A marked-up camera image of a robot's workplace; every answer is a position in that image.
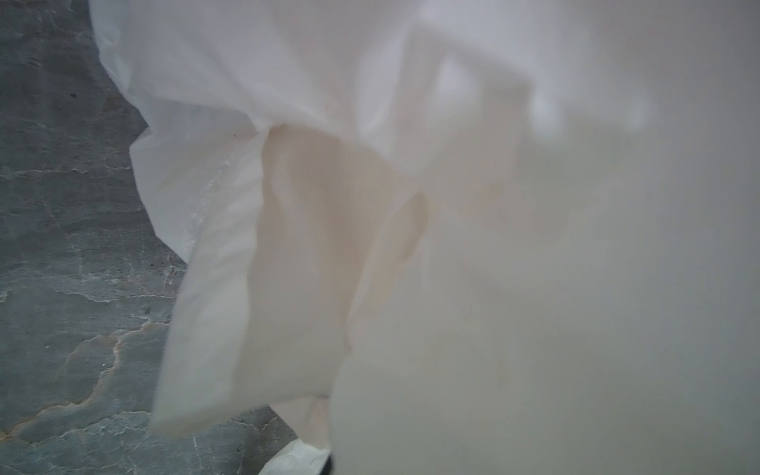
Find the white plastic bag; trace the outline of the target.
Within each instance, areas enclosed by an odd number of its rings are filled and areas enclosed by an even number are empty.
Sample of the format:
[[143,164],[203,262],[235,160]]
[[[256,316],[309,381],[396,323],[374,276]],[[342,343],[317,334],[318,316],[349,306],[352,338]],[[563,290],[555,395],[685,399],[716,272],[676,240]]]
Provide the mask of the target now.
[[338,474],[759,470],[755,1],[93,1],[187,265],[150,428]]

